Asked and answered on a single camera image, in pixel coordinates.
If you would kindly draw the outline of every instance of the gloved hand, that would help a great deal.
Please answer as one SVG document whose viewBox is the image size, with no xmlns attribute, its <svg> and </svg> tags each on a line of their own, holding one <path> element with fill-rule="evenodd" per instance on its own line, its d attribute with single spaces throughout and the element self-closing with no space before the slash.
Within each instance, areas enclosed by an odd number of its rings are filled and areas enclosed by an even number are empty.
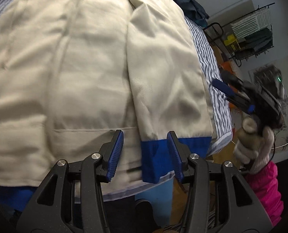
<svg viewBox="0 0 288 233">
<path fill-rule="evenodd" d="M 274 143 L 274 134 L 270 127 L 264 127 L 262 137 L 257 134 L 257 124 L 251 117 L 244 118 L 242 128 L 237 131 L 238 142 L 234 156 L 244 165 L 252 163 L 249 173 L 257 174 L 269 162 L 269 153 Z"/>
</svg>

